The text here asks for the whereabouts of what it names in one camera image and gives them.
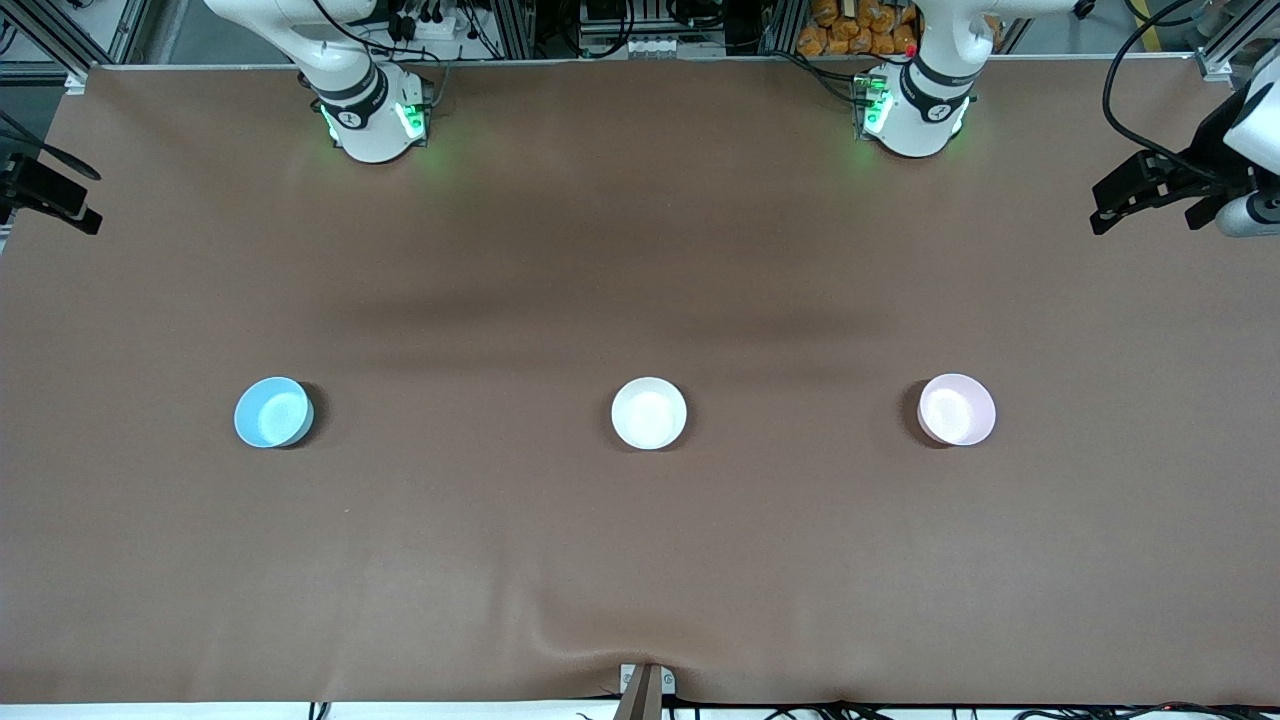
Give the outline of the black electronics box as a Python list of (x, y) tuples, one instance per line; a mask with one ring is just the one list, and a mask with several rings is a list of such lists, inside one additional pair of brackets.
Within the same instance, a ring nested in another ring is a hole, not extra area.
[(682, 35), (719, 29), (727, 0), (570, 0), (564, 13), (582, 37)]

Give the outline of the orange snack pile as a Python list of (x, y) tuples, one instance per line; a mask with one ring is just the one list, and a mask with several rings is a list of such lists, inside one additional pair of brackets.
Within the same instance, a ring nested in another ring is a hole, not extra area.
[(800, 32), (800, 56), (906, 58), (919, 46), (923, 17), (910, 0), (810, 0), (810, 20)]

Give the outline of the aluminium frame upright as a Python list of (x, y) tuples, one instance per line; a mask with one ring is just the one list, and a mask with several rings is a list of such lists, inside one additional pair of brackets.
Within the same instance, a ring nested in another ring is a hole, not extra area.
[(756, 54), (773, 51), (795, 53), (799, 35), (810, 20), (810, 0), (762, 0), (764, 28), (756, 44)]
[(538, 0), (488, 0), (506, 60), (534, 59)]

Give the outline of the blue bowl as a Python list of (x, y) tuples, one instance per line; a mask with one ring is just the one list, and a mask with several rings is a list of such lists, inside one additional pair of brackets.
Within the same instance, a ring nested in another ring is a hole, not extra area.
[(287, 377), (255, 382), (238, 398), (233, 428), (253, 448), (284, 448), (302, 441), (311, 430), (315, 406), (307, 389)]

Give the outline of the grey metal bracket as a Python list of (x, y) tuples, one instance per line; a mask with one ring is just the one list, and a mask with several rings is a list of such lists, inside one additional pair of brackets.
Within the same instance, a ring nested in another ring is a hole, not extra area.
[[(663, 696), (676, 696), (677, 694), (677, 680), (675, 671), (669, 667), (653, 665), (652, 666), (652, 679), (660, 680), (660, 692)], [(620, 688), (618, 694), (623, 694), (631, 683), (631, 680), (639, 674), (640, 666), (637, 664), (623, 664), (620, 666)]]

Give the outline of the white bowl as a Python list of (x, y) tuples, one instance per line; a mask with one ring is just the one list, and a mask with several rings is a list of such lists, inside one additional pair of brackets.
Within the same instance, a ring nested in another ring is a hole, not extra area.
[(614, 434), (628, 447), (657, 451), (684, 433), (689, 404), (680, 388), (659, 377), (640, 377), (618, 388), (611, 402)]

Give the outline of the brown table cloth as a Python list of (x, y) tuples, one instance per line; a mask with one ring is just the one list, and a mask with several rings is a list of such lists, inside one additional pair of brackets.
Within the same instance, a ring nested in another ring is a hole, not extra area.
[[(0, 254), (0, 705), (1280, 706), (1280, 240), (1094, 236), (1102, 61), (904, 160), (782, 61), (465, 67), (334, 149), (288, 70), (97, 70)], [(946, 373), (995, 432), (916, 419)], [(253, 448), (255, 382), (311, 430)], [(620, 387), (687, 424), (628, 447)]]

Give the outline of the white strip with black plugs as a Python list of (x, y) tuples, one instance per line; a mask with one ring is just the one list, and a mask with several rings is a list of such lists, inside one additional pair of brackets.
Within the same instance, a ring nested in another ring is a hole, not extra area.
[(383, 0), (388, 33), (393, 41), (451, 41), (470, 23), (457, 0)]

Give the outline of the white socket strip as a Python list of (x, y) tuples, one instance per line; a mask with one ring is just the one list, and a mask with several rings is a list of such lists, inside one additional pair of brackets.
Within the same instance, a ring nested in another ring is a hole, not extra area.
[(681, 59), (703, 50), (705, 40), (705, 35), (640, 35), (627, 41), (623, 55), (628, 60)]

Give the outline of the aluminium frame post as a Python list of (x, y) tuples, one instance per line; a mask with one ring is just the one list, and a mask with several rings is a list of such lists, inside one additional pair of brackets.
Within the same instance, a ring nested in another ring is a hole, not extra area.
[(1207, 0), (1196, 32), (1201, 77), (1229, 81), (1280, 44), (1280, 0)]
[(52, 0), (0, 0), (0, 86), (81, 96), (99, 46)]

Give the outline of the pink bowl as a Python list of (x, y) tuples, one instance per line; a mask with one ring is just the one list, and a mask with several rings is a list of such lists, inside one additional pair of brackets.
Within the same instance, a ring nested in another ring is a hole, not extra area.
[(997, 407), (975, 378), (946, 373), (929, 379), (916, 402), (916, 419), (933, 441), (954, 447), (984, 442), (995, 432)]

